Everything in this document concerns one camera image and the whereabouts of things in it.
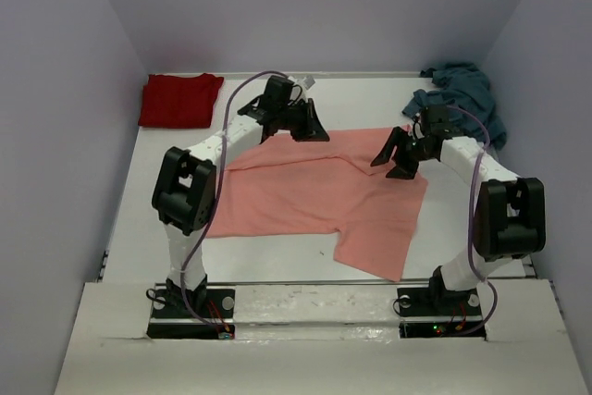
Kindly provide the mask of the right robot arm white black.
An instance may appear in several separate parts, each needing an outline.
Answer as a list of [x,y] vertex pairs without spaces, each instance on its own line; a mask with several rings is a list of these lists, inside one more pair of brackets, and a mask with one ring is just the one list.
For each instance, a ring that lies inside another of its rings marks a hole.
[[372,166],[394,164],[390,179],[414,179],[421,162],[437,160],[470,188],[467,245],[435,269],[427,286],[399,293],[400,316],[456,316],[476,296],[476,287],[514,260],[541,251],[546,243],[545,190],[540,179],[524,178],[488,153],[490,141],[467,136],[451,120],[455,105],[428,105],[410,130],[392,129]]

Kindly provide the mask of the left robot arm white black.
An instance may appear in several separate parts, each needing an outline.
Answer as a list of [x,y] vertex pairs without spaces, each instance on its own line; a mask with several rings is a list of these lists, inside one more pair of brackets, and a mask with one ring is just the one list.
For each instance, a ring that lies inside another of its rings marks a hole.
[[206,301],[201,246],[214,222],[227,164],[280,131],[296,142],[329,139],[309,95],[313,76],[272,70],[261,75],[261,94],[237,110],[227,106],[221,130],[202,142],[169,148],[158,172],[152,207],[167,236],[170,268],[156,299],[186,316],[198,318]]

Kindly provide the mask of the pink t shirt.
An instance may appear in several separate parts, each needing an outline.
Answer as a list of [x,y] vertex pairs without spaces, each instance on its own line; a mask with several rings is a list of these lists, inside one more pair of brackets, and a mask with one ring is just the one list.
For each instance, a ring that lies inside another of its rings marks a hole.
[[279,134],[227,167],[212,238],[330,234],[334,259],[401,279],[428,182],[371,167],[387,128],[332,130],[329,142]]

